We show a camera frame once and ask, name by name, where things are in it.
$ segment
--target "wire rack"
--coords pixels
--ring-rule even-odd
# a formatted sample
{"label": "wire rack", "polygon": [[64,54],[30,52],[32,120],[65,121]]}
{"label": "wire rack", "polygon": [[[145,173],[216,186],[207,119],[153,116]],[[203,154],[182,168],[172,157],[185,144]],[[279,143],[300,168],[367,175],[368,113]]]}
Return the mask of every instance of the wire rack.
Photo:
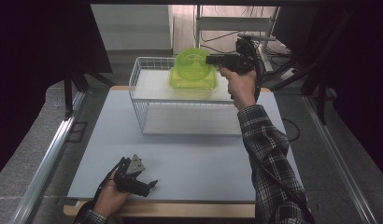
{"label": "wire rack", "polygon": [[232,101],[206,98],[210,91],[178,91],[168,85],[175,58],[139,57],[129,92],[144,134],[239,135]]}

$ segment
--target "metal rail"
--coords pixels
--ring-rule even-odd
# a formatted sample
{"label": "metal rail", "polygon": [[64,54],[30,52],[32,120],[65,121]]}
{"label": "metal rail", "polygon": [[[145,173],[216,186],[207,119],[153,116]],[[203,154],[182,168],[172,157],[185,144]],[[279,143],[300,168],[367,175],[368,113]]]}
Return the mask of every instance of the metal rail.
{"label": "metal rail", "polygon": [[334,140],[332,139],[331,134],[329,133],[326,126],[322,125],[319,121],[319,117],[315,112],[317,109],[314,105],[313,99],[311,96],[303,96],[303,100],[310,112],[312,119],[314,120],[315,125],[319,131],[320,136],[322,137],[323,142],[325,143],[326,148],[328,149],[329,154],[333,159],[333,163],[337,168],[340,177],[342,178],[344,185],[351,196],[352,201],[355,204],[355,207],[360,214],[363,223],[377,223],[375,216],[372,213],[372,209],[368,204],[361,188],[358,186],[351,172],[349,171],[345,160],[343,159],[339,149],[337,148]]}
{"label": "metal rail", "polygon": [[26,223],[29,215],[31,214],[32,209],[35,206],[35,202],[38,196],[40,195],[43,186],[46,183],[47,177],[51,172],[51,168],[57,160],[58,154],[60,153],[66,135],[74,122],[75,115],[78,112],[78,108],[83,98],[84,93],[82,92],[78,92],[78,94],[75,96],[75,99],[73,101],[75,111],[74,114],[68,120],[63,120],[63,122],[61,123],[57,133],[54,135],[54,138],[51,141],[46,155],[44,156],[42,162],[37,168],[34,178],[29,184],[28,189],[24,193],[10,223]]}

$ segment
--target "white board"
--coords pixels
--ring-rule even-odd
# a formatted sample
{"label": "white board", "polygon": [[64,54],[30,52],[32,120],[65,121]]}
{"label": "white board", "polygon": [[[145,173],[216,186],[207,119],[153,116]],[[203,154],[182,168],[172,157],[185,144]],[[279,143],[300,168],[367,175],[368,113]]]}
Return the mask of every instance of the white board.
{"label": "white board", "polygon": [[[262,92],[258,101],[285,132],[276,99]],[[90,199],[121,157],[137,154],[147,167],[139,180],[158,179],[147,198],[166,202],[253,203],[248,153],[240,136],[144,135],[128,91],[110,91],[80,162],[69,198]],[[301,182],[291,149],[288,160]]]}

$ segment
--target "green bowl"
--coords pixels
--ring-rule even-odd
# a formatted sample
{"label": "green bowl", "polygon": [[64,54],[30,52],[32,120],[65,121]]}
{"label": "green bowl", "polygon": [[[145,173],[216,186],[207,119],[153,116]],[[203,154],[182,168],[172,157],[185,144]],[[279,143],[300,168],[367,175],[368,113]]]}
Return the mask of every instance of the green bowl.
{"label": "green bowl", "polygon": [[185,49],[175,58],[175,68],[179,76],[189,81],[201,80],[210,71],[210,64],[206,64],[209,52],[204,49]]}
{"label": "green bowl", "polygon": [[214,89],[218,85],[216,68],[206,64],[209,52],[185,49],[175,58],[170,70],[169,84],[176,89]]}

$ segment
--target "hand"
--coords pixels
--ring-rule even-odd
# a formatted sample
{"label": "hand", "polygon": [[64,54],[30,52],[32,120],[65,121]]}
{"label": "hand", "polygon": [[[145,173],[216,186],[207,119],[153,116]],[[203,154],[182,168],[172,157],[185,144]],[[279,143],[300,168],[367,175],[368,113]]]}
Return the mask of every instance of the hand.
{"label": "hand", "polygon": [[239,76],[226,67],[220,67],[220,74],[229,80],[228,92],[234,97],[234,105],[241,110],[250,105],[256,105],[255,91],[257,75],[255,71],[250,71]]}
{"label": "hand", "polygon": [[131,195],[129,192],[119,192],[115,181],[113,180],[117,171],[113,172],[106,184],[103,186],[101,193],[95,203],[93,211],[104,216],[111,217],[124,205],[128,197]]}

